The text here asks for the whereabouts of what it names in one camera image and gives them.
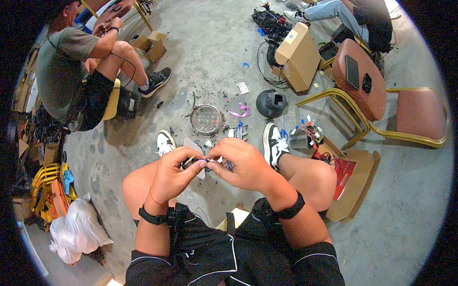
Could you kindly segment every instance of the gray t-shirt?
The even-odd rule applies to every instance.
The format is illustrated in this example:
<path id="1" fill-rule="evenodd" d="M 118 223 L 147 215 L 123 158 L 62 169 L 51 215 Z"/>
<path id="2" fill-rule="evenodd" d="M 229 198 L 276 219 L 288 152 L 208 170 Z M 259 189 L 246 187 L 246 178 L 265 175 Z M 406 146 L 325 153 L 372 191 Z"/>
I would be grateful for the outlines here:
<path id="1" fill-rule="evenodd" d="M 37 85 L 44 108 L 55 119 L 66 115 L 73 97 L 88 75 L 84 62 L 99 37 L 67 27 L 43 41 L 37 58 Z"/>

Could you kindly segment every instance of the pink ribbon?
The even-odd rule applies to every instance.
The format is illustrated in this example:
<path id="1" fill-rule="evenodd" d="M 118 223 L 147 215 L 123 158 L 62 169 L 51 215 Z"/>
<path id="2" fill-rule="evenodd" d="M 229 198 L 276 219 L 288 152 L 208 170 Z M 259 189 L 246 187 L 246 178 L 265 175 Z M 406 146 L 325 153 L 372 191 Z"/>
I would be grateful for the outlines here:
<path id="1" fill-rule="evenodd" d="M 245 112 L 242 115 L 235 113 L 232 109 L 229 109 L 229 113 L 232 115 L 235 115 L 236 117 L 246 117 L 248 113 L 250 113 L 250 108 L 242 103 L 239 103 L 239 104 L 240 104 L 240 109 L 245 110 Z"/>

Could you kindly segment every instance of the paper label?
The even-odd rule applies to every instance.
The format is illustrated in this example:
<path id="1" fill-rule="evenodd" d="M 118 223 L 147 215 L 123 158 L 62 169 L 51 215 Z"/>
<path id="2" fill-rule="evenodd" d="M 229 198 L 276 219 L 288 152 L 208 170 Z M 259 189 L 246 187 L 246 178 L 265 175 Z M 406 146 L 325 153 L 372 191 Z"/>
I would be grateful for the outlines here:
<path id="1" fill-rule="evenodd" d="M 131 103 L 129 104 L 129 110 L 134 111 L 135 100 L 131 98 Z"/>
<path id="2" fill-rule="evenodd" d="M 284 42 L 287 42 L 288 44 L 292 44 L 294 39 L 297 37 L 297 32 L 295 30 L 291 30 L 289 34 L 286 36 Z"/>

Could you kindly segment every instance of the smartphone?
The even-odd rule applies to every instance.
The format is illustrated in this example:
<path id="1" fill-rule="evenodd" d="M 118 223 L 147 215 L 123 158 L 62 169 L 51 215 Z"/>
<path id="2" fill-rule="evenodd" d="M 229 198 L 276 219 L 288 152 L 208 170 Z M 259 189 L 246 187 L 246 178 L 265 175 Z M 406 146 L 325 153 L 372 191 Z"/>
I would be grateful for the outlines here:
<path id="1" fill-rule="evenodd" d="M 360 90 L 360 71 L 358 69 L 358 62 L 346 54 L 345 66 L 345 77 L 347 78 L 347 83 L 356 88 L 356 90 Z"/>

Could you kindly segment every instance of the blue jeans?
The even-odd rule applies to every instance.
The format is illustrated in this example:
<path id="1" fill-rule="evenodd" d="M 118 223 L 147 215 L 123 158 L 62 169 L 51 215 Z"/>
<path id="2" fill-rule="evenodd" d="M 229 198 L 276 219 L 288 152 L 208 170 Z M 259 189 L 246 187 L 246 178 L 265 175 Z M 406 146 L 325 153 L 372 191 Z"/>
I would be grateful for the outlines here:
<path id="1" fill-rule="evenodd" d="M 340 0 L 323 0 L 318 2 L 316 6 L 306 9 L 305 15 L 310 21 L 339 17 L 340 21 L 348 29 L 369 45 L 369 31 L 358 24 L 347 6 Z"/>

